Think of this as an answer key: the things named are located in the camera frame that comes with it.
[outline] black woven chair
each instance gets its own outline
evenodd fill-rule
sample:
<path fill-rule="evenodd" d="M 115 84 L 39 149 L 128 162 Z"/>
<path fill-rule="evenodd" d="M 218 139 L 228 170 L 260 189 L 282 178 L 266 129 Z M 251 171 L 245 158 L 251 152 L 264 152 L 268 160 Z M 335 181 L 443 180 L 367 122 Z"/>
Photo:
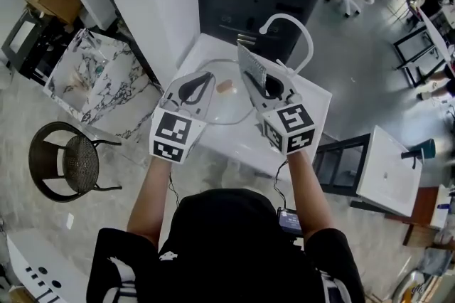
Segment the black woven chair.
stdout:
<path fill-rule="evenodd" d="M 44 141 L 56 131 L 72 132 L 75 136 L 65 146 Z M 65 122 L 51 122 L 36 132 L 28 152 L 28 167 L 33 182 L 40 192 L 55 202 L 71 202 L 91 190 L 111 191 L 122 189 L 121 186 L 100 188 L 97 185 L 100 161 L 96 147 L 99 144 L 121 145 L 106 140 L 90 141 L 81 131 Z M 58 174 L 58 150 L 63 150 L 63 175 Z M 48 187 L 45 179 L 65 179 L 76 194 L 62 196 Z"/>

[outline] electronic device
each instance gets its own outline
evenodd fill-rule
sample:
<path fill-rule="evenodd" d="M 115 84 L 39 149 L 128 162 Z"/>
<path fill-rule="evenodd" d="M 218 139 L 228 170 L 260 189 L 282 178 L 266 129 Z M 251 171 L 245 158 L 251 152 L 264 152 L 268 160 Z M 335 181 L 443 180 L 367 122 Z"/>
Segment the electronic device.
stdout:
<path fill-rule="evenodd" d="M 278 208 L 277 211 L 278 223 L 285 233 L 288 233 L 295 238 L 302 238 L 304 235 L 301 232 L 297 211 L 289 208 Z"/>

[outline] clear plastic lid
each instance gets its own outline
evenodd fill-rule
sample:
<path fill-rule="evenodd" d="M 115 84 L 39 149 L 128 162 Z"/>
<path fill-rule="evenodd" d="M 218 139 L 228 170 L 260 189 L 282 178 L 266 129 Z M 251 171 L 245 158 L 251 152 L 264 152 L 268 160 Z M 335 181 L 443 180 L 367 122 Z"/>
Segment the clear plastic lid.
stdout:
<path fill-rule="evenodd" d="M 216 79 L 215 89 L 205 116 L 208 124 L 237 124 L 251 113 L 250 95 L 243 83 L 239 64 L 236 61 L 208 60 L 198 71 L 211 72 Z"/>

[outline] black cable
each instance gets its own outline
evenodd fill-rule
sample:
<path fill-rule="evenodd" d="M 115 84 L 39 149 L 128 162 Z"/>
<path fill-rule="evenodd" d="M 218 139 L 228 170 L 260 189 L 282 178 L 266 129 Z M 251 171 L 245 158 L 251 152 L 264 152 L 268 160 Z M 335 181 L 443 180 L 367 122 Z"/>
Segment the black cable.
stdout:
<path fill-rule="evenodd" d="M 277 182 L 278 182 L 278 174 L 279 174 L 279 171 L 281 170 L 281 168 L 283 166 L 285 166 L 287 164 L 287 160 L 281 164 L 278 168 L 278 171 L 277 171 L 277 175 L 275 176 L 275 181 L 273 183 L 273 189 L 275 191 L 277 191 L 277 193 L 283 198 L 283 202 L 284 202 L 284 207 L 286 208 L 286 197 L 284 196 L 284 194 L 279 190 L 279 188 L 277 187 Z"/>
<path fill-rule="evenodd" d="M 169 185 L 168 185 L 168 188 L 170 191 L 173 191 L 173 193 L 176 195 L 176 198 L 177 198 L 177 202 L 176 202 L 176 205 L 178 207 L 178 205 L 180 204 L 180 201 L 178 200 L 178 193 L 175 189 L 175 187 L 173 186 L 173 181 L 172 181 L 172 175 L 171 173 L 169 173 Z"/>

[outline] cable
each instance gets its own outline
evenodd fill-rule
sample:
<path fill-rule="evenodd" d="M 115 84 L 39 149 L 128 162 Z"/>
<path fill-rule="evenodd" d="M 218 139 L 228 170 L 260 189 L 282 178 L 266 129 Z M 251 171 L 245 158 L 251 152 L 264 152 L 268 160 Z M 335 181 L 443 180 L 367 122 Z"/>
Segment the cable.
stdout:
<path fill-rule="evenodd" d="M 279 171 L 281 170 L 281 168 L 283 166 L 285 166 L 287 164 L 287 159 L 283 162 L 283 164 L 281 164 L 278 168 L 278 171 L 277 171 L 277 175 L 275 176 L 275 181 L 273 183 L 273 189 L 275 191 L 277 191 L 277 193 L 283 198 L 283 202 L 284 202 L 284 207 L 286 208 L 286 197 L 284 196 L 284 194 L 279 190 L 278 186 L 277 186 L 277 182 L 278 182 L 278 174 L 279 174 Z"/>
<path fill-rule="evenodd" d="M 178 193 L 177 193 L 175 187 L 173 186 L 173 181 L 172 181 L 172 175 L 171 175 L 171 173 L 169 173 L 169 185 L 168 185 L 168 189 L 169 189 L 170 191 L 173 191 L 173 193 L 176 195 L 176 198 L 177 198 L 176 205 L 177 205 L 177 207 L 178 207 L 178 205 L 180 204 L 180 201 L 179 201 L 179 199 L 178 199 Z"/>
<path fill-rule="evenodd" d="M 313 45 L 313 39 L 311 38 L 311 35 L 310 33 L 308 32 L 308 30 L 306 29 L 306 27 L 303 25 L 302 22 L 300 22 L 299 20 L 297 20 L 295 17 L 293 16 L 290 16 L 288 14 L 275 14 L 273 16 L 270 16 L 270 18 L 267 20 L 267 22 L 265 23 L 265 25 L 263 25 L 263 27 L 261 27 L 259 29 L 259 32 L 262 34 L 262 35 L 265 35 L 267 33 L 267 30 L 269 28 L 269 26 L 272 24 L 272 22 L 274 20 L 276 20 L 277 18 L 284 18 L 288 21 L 291 21 L 295 26 L 297 26 L 298 28 L 300 28 L 300 31 L 302 32 L 302 34 L 304 35 L 304 38 L 306 40 L 306 42 L 308 43 L 308 54 L 306 55 L 306 58 L 304 59 L 304 61 L 302 61 L 300 63 L 300 65 L 295 69 L 295 70 L 292 70 L 291 68 L 288 68 L 287 66 L 285 66 L 281 61 L 279 61 L 279 59 L 277 59 L 277 63 L 280 64 L 284 70 L 286 71 L 286 74 L 289 76 L 289 77 L 294 77 L 295 75 L 299 74 L 300 70 L 302 70 L 306 64 L 309 63 L 309 61 L 313 58 L 313 54 L 314 54 L 314 45 Z"/>

